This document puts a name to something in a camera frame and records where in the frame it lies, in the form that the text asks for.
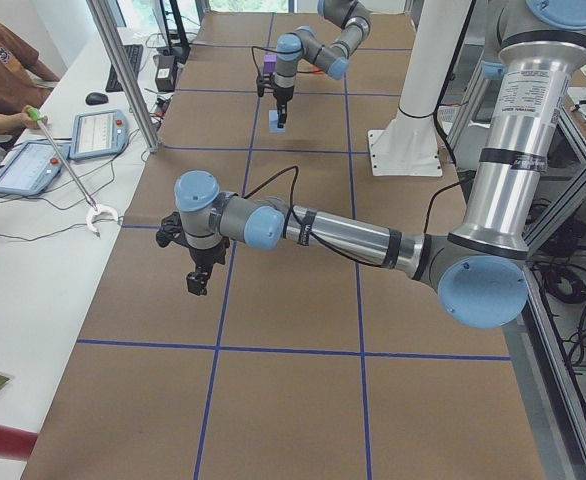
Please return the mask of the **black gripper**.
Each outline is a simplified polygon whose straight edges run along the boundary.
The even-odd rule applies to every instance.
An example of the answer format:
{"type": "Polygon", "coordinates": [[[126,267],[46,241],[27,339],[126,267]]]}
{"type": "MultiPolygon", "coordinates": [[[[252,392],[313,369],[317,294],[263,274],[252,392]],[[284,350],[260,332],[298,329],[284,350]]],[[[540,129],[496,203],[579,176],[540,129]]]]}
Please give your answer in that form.
{"type": "Polygon", "coordinates": [[[230,247],[228,237],[222,237],[213,247],[202,249],[189,246],[189,253],[197,267],[197,271],[186,276],[186,286],[190,294],[207,295],[207,285],[210,278],[209,268],[215,264],[226,264],[226,251],[230,247]]]}
{"type": "Polygon", "coordinates": [[[276,125],[285,126],[288,118],[288,102],[292,100],[294,95],[293,87],[273,88],[273,96],[277,102],[276,125]]]}

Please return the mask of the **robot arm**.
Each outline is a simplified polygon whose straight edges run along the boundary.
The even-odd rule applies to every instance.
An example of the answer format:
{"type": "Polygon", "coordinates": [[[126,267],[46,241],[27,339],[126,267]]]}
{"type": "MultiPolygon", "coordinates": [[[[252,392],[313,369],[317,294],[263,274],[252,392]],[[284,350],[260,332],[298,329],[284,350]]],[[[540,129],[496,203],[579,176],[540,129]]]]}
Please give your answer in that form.
{"type": "Polygon", "coordinates": [[[276,109],[269,113],[272,131],[285,128],[299,62],[305,60],[330,78],[341,80],[349,68],[350,57],[371,32],[370,12],[360,1],[319,1],[317,11],[339,27],[341,33],[329,45],[320,42],[309,26],[300,26],[279,37],[274,72],[267,77],[267,85],[272,88],[276,100],[276,109]]]}
{"type": "Polygon", "coordinates": [[[223,189],[219,167],[182,174],[158,239],[189,251],[187,289],[212,286],[233,242],[289,254],[316,246],[362,269],[387,270],[370,285],[375,300],[411,294],[458,322],[495,328],[514,320],[529,296],[523,233],[567,89],[586,65],[586,1],[492,1],[482,59],[499,83],[488,132],[472,157],[469,194],[454,184],[434,121],[471,5],[430,1],[417,30],[399,104],[382,127],[352,139],[351,203],[335,207],[334,181],[319,181],[322,153],[261,153],[238,192],[223,189]],[[452,183],[450,190],[445,183],[452,183]]]}

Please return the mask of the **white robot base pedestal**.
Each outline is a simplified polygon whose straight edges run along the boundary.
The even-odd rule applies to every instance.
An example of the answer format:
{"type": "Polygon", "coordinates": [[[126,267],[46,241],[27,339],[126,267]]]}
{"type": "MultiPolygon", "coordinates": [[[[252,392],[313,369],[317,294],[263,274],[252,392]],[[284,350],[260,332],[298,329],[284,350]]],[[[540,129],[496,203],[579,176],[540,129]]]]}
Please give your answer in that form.
{"type": "Polygon", "coordinates": [[[471,11],[470,0],[423,4],[397,114],[385,129],[368,132],[373,175],[442,175],[434,114],[471,11]]]}

